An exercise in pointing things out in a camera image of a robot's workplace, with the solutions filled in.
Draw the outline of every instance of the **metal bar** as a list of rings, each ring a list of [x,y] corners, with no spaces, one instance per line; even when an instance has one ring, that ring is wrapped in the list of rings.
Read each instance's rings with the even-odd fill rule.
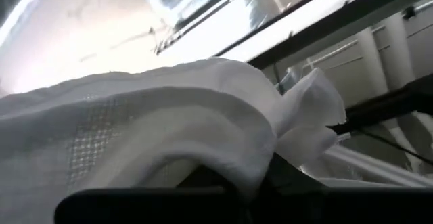
[[[351,48],[352,46],[356,45],[357,43],[358,43],[358,40],[354,40],[354,41],[352,41],[352,42],[350,42],[350,43],[348,43],[348,44],[346,44],[346,45],[338,48],[337,50],[335,50],[335,51],[333,51],[331,53],[328,53],[328,54],[324,55],[323,57],[321,57],[321,58],[319,58],[317,60],[312,61],[311,64],[313,64],[313,65],[314,64],[318,64],[318,63],[321,63],[321,62],[323,62],[323,61],[325,61],[325,60],[327,60],[329,58],[332,58],[335,55],[338,55],[339,53],[342,53],[343,51],[346,51],[347,49]]]
[[[334,146],[324,153],[330,160],[348,164],[359,171],[380,177],[392,183],[408,187],[433,187],[433,180],[406,171],[387,162],[352,151],[342,146]]]
[[[427,9],[429,9],[432,6],[433,6],[433,1],[429,1],[425,4],[419,5],[419,6],[415,7],[415,13],[418,14],[420,12],[426,11]]]
[[[381,26],[379,26],[379,27],[373,29],[373,30],[372,30],[372,33],[375,34],[375,33],[379,32],[379,31],[381,31],[381,30],[384,30],[384,29],[385,29],[385,26],[384,26],[384,25],[381,25]]]
[[[351,59],[351,60],[349,60],[349,61],[345,61],[345,62],[342,62],[342,63],[337,64],[337,65],[335,65],[335,66],[331,66],[331,67],[329,67],[329,68],[325,68],[325,70],[329,70],[329,69],[333,69],[333,68],[338,68],[338,67],[344,66],[344,65],[346,65],[346,64],[349,64],[349,63],[351,63],[351,62],[356,62],[356,61],[359,61],[359,60],[362,60],[362,59],[363,59],[363,57],[353,58],[353,59]]]
[[[266,68],[285,58],[284,65],[292,66],[329,44],[383,20],[417,0],[354,0],[343,8],[295,34],[291,39],[258,55],[249,63],[256,68]]]

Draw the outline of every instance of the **crumpled fabric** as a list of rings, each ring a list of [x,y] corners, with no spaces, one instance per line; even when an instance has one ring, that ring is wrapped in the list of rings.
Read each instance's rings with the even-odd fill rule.
[[[250,199],[275,150],[300,166],[336,142],[325,125],[344,120],[322,71],[282,97],[261,71],[221,58],[10,95],[0,99],[0,220],[50,223],[68,194],[174,187],[199,164]]]

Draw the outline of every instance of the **cord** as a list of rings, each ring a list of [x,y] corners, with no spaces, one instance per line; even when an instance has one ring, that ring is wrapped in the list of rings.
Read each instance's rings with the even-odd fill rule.
[[[376,140],[378,140],[381,143],[385,143],[385,144],[387,144],[387,145],[389,145],[391,147],[394,147],[394,148],[396,148],[398,150],[404,151],[404,152],[406,152],[406,153],[408,153],[408,154],[410,154],[410,155],[412,155],[412,156],[414,156],[414,157],[416,157],[416,158],[424,161],[425,163],[429,164],[430,166],[433,166],[433,161],[428,160],[427,158],[425,158],[423,156],[420,156],[419,154],[416,154],[415,152],[412,152],[412,151],[410,151],[410,150],[408,150],[406,148],[403,148],[403,147],[399,146],[396,143],[392,143],[391,141],[389,141],[389,140],[387,140],[387,139],[385,139],[385,138],[383,138],[383,137],[381,137],[379,135],[375,135],[373,133],[369,133],[369,132],[364,131],[362,129],[359,129],[358,132],[360,132],[360,133],[362,133],[362,134],[364,134],[364,135],[366,135],[366,136],[368,136],[368,137],[370,137],[372,139],[376,139]]]

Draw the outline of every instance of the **white fabric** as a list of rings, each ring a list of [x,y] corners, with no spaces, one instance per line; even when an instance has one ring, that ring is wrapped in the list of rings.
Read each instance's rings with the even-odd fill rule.
[[[248,199],[277,142],[289,162],[302,152],[301,165],[336,141],[324,125],[343,119],[320,70],[281,97],[261,71],[219,58],[11,95],[0,99],[0,222],[49,223],[72,192],[175,186],[199,164]]]

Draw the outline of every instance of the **black surface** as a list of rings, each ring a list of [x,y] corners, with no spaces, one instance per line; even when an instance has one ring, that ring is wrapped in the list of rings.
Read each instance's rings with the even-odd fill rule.
[[[284,195],[278,223],[429,223],[431,189],[340,188]]]
[[[54,222],[239,223],[236,195],[222,187],[200,189],[96,189],[64,199]]]

